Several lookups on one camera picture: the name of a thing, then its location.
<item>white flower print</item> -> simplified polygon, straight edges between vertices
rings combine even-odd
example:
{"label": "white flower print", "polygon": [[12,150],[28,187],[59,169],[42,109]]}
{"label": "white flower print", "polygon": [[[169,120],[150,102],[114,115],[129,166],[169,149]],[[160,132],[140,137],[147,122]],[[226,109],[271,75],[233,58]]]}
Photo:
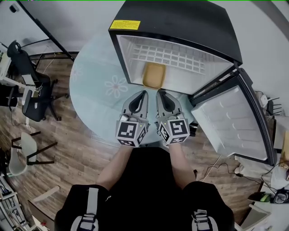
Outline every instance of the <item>white flower print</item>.
{"label": "white flower print", "polygon": [[72,69],[71,69],[71,73],[70,73],[70,76],[71,76],[73,82],[76,82],[78,77],[83,75],[82,67],[83,67],[83,65],[78,65],[76,63],[73,64]]}
{"label": "white flower print", "polygon": [[112,81],[104,82],[104,85],[108,87],[108,90],[105,92],[107,96],[110,96],[112,93],[114,94],[115,98],[119,98],[121,95],[120,92],[127,92],[127,86],[122,86],[126,82],[126,78],[121,78],[118,80],[117,75],[112,77]]}

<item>mini fridge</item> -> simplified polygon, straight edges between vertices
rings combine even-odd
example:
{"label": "mini fridge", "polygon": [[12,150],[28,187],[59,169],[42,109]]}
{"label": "mini fridge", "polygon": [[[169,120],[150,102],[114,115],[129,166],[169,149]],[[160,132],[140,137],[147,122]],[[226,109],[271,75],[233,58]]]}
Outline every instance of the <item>mini fridge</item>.
{"label": "mini fridge", "polygon": [[274,165],[268,124],[226,10],[208,1],[126,1],[109,28],[128,83],[166,65],[163,89],[185,93],[217,153]]}

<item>yellow warning label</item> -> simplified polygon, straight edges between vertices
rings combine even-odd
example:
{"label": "yellow warning label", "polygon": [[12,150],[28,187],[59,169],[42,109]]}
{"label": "yellow warning label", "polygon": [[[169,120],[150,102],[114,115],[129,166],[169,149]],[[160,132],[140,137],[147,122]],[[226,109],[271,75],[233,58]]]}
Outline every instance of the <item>yellow warning label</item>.
{"label": "yellow warning label", "polygon": [[114,20],[110,29],[137,30],[139,28],[139,25],[140,21]]}

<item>round table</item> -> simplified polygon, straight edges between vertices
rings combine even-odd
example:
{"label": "round table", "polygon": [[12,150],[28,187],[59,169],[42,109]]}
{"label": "round table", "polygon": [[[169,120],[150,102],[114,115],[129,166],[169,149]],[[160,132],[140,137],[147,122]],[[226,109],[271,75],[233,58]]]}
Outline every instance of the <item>round table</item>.
{"label": "round table", "polygon": [[[77,55],[70,74],[70,96],[79,118],[99,138],[117,143],[116,122],[126,99],[146,90],[149,94],[148,120],[151,126],[142,144],[162,138],[157,134],[156,92],[144,86],[128,84],[108,31],[98,33]],[[170,92],[179,100],[189,123],[192,106],[187,95]]]}

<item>forearm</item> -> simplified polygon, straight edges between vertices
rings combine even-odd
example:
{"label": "forearm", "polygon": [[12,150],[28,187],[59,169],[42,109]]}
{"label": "forearm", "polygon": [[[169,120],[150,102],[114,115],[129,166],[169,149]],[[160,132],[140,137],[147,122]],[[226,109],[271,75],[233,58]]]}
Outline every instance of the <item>forearm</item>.
{"label": "forearm", "polygon": [[169,145],[172,163],[172,173],[176,184],[182,189],[196,180],[195,174],[189,165],[182,146],[179,143]]}
{"label": "forearm", "polygon": [[126,164],[131,156],[132,147],[121,146],[114,158],[110,163],[102,170],[97,179],[97,184],[103,186],[107,190],[110,190],[112,186],[118,182],[123,171],[126,168]]}

